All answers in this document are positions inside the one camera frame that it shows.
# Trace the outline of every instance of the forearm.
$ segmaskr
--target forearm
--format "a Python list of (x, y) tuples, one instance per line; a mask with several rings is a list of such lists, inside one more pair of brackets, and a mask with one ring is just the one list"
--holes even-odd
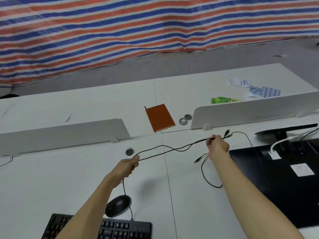
[(112, 189), (112, 177), (106, 175), (56, 239), (96, 239)]
[(286, 216), (243, 175), (225, 151), (216, 151), (213, 163), (248, 239), (303, 238)]

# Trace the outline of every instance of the keyboard key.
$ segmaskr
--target keyboard key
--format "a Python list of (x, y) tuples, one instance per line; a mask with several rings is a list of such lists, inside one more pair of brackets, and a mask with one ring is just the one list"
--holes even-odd
[(112, 232), (113, 232), (113, 230), (105, 229), (105, 230), (104, 230), (104, 235), (110, 236), (110, 235), (112, 235)]

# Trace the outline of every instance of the black mouse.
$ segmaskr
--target black mouse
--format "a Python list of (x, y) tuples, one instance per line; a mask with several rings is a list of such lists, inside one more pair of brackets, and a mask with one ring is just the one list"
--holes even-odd
[(107, 217), (118, 216), (127, 211), (131, 205), (131, 202), (131, 197), (128, 195), (120, 195), (107, 203), (105, 214)]

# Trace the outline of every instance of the black cable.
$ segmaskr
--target black cable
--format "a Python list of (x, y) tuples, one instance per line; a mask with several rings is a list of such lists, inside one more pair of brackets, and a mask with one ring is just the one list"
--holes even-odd
[[(233, 136), (233, 133), (236, 133), (236, 132), (232, 132), (230, 135), (228, 135), (228, 134), (229, 134), (229, 131), (230, 131), (230, 130), (227, 129), (227, 131), (225, 132), (224, 137), (222, 138), (222, 140), (224, 140), (225, 138), (229, 138), (229, 137)], [(252, 148), (254, 149), (254, 147), (253, 147), (253, 145), (251, 144), (251, 142), (250, 142), (249, 137), (247, 136), (247, 134), (244, 133), (244, 132), (240, 132), (240, 133), (245, 134), (245, 136), (247, 137), (247, 139), (248, 139), (250, 145), (251, 145)], [(147, 158), (140, 159), (139, 161), (146, 160), (146, 159), (149, 159), (149, 158), (153, 158), (153, 157), (156, 157), (156, 156), (159, 156), (159, 155), (163, 155), (163, 154), (165, 154), (165, 153), (168, 153), (168, 152), (171, 152), (171, 151), (174, 151), (174, 150), (175, 150), (175, 151), (178, 151), (178, 152), (185, 152), (186, 150), (190, 149), (190, 147), (191, 147), (192, 145), (194, 145), (194, 144), (196, 144), (196, 143), (199, 143), (199, 142), (202, 142), (202, 141), (205, 141), (205, 140), (206, 140), (206, 138), (205, 138), (205, 139), (198, 140), (198, 141), (196, 141), (196, 142), (194, 142), (194, 143), (187, 144), (187, 145), (182, 146), (182, 147), (180, 147), (180, 148), (171, 148), (170, 146), (159, 145), (159, 146), (157, 146), (157, 147), (154, 147), (154, 148), (150, 148), (150, 149), (141, 151), (141, 152), (137, 153), (135, 156), (139, 155), (140, 153), (143, 153), (143, 152), (146, 152), (146, 151), (150, 151), (150, 150), (153, 150), (153, 149), (159, 148), (159, 147), (167, 147), (167, 148), (170, 148), (171, 150), (166, 151), (166, 152), (163, 152), (163, 153), (160, 153), (160, 154), (156, 154), (156, 155), (153, 155), (153, 156), (150, 156), (150, 157), (147, 157)], [(259, 157), (259, 155), (258, 155), (258, 153), (257, 153), (257, 151), (256, 151), (255, 149), (254, 149), (254, 151), (255, 151), (255, 153), (256, 153), (258, 159), (259, 159), (259, 163), (260, 163), (260, 166), (261, 166), (260, 157)], [(202, 159), (202, 157), (205, 156), (206, 154), (200, 156), (197, 160), (195, 160), (194, 163), (200, 161), (200, 160)], [(207, 181), (207, 179), (205, 178), (205, 175), (204, 175), (204, 173), (203, 173), (203, 165), (204, 165), (204, 162), (206, 161), (207, 158), (208, 158), (208, 156), (204, 159), (204, 161), (203, 161), (203, 163), (202, 163), (202, 165), (201, 165), (201, 170), (202, 170), (202, 175), (203, 175), (204, 179), (206, 180), (207, 183), (209, 183), (209, 182)], [(122, 180), (122, 183), (123, 183), (124, 194), (126, 195), (125, 186), (124, 186), (124, 179)], [(215, 186), (215, 185), (212, 185), (211, 183), (209, 183), (209, 184), (210, 184), (211, 186), (215, 187), (215, 188), (221, 188), (221, 187), (223, 186), (223, 185), (221, 185), (221, 186)], [(131, 221), (132, 221), (132, 220), (133, 220), (133, 212), (132, 212), (132, 209), (131, 209), (130, 206), (129, 206), (129, 208), (130, 208), (130, 211), (131, 211)]]
[(308, 132), (306, 135), (304, 135), (304, 136), (300, 139), (300, 141), (302, 141), (306, 136), (308, 136), (308, 135), (310, 135), (311, 133), (313, 133), (313, 132), (315, 132), (315, 131), (318, 131), (318, 130), (319, 130), (319, 127), (316, 128), (316, 129), (314, 129), (313, 131)]
[[(206, 158), (204, 159), (204, 161), (202, 162), (202, 165), (201, 165), (201, 170), (202, 170), (202, 175), (203, 175), (203, 177), (204, 177), (204, 179), (206, 180), (206, 182), (207, 183), (209, 183), (209, 181), (205, 178), (205, 175), (204, 175), (204, 172), (203, 172), (203, 165), (204, 165), (204, 163), (205, 163), (205, 161), (206, 161), (206, 159), (208, 158), (208, 155), (206, 156)], [(213, 186), (213, 187), (215, 187), (215, 188), (221, 188), (221, 187), (223, 187), (223, 185), (221, 185), (221, 186), (216, 186), (216, 185), (212, 185), (211, 183), (209, 183), (211, 186)]]
[[(124, 180), (122, 180), (122, 183), (123, 183), (124, 194), (126, 195), (125, 187), (124, 187)], [(132, 221), (133, 220), (133, 212), (132, 212), (131, 206), (129, 206), (129, 208), (130, 208), (130, 211), (131, 211), (131, 221)]]
[[(156, 154), (156, 155), (153, 155), (153, 156), (150, 156), (150, 157), (147, 157), (147, 158), (140, 159), (139, 161), (146, 160), (146, 159), (149, 159), (149, 158), (152, 158), (152, 157), (156, 157), (156, 156), (159, 156), (159, 155), (162, 155), (162, 154), (171, 152), (171, 151), (173, 151), (173, 150), (178, 151), (178, 152), (185, 152), (186, 150), (190, 149), (190, 147), (191, 147), (192, 145), (194, 145), (194, 144), (196, 144), (196, 143), (199, 143), (199, 142), (202, 142), (202, 141), (205, 141), (205, 140), (206, 140), (206, 138), (205, 138), (205, 139), (198, 140), (198, 141), (196, 141), (196, 142), (194, 142), (194, 143), (185, 145), (185, 146), (180, 147), (180, 148), (171, 148), (171, 147), (166, 146), (166, 145), (159, 145), (159, 146), (157, 146), (157, 147), (154, 147), (154, 148), (150, 148), (150, 149), (141, 151), (141, 152), (137, 153), (135, 156), (139, 155), (140, 153), (143, 153), (143, 152), (146, 152), (146, 151), (150, 151), (150, 150), (153, 150), (153, 149), (159, 148), (159, 147), (167, 147), (167, 148), (170, 148), (171, 150), (166, 151), (166, 152), (164, 152), (164, 153)], [(124, 186), (124, 179), (122, 180), (122, 184), (123, 184), (124, 194), (126, 195), (125, 186)], [(131, 221), (132, 221), (132, 220), (133, 220), (133, 212), (132, 212), (132, 209), (131, 209), (130, 206), (129, 206), (129, 208), (130, 208), (130, 211), (131, 211)]]
[(4, 165), (6, 165), (6, 164), (8, 164), (8, 163), (10, 163), (12, 161), (13, 161), (13, 157), (11, 157), (11, 160), (9, 162), (6, 162), (5, 164), (1, 165), (0, 167), (4, 166)]

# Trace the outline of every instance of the white cable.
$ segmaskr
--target white cable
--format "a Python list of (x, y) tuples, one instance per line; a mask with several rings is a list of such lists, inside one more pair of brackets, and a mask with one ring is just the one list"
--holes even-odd
[(271, 147), (270, 147), (270, 151), (275, 151), (274, 150), (274, 146), (276, 146), (278, 143), (281, 143), (281, 142), (283, 142), (283, 141), (287, 141), (287, 140), (290, 140), (290, 137), (288, 137), (288, 138), (285, 138), (285, 139), (283, 139), (283, 140), (280, 140), (280, 141), (277, 141), (277, 142), (275, 142)]
[(272, 152), (272, 151), (275, 152), (274, 147), (275, 147), (278, 143), (281, 143), (281, 142), (284, 142), (284, 141), (287, 141), (287, 140), (292, 140), (292, 139), (294, 139), (294, 138), (296, 138), (296, 137), (299, 137), (299, 136), (301, 136), (301, 135), (303, 135), (303, 134), (305, 134), (305, 133), (308, 133), (308, 132), (309, 132), (309, 131), (300, 133), (300, 134), (295, 135), (295, 136), (289, 136), (289, 137), (287, 137), (287, 138), (285, 138), (285, 139), (283, 139), (283, 140), (280, 140), (280, 141), (275, 142), (275, 143), (270, 147), (270, 152)]

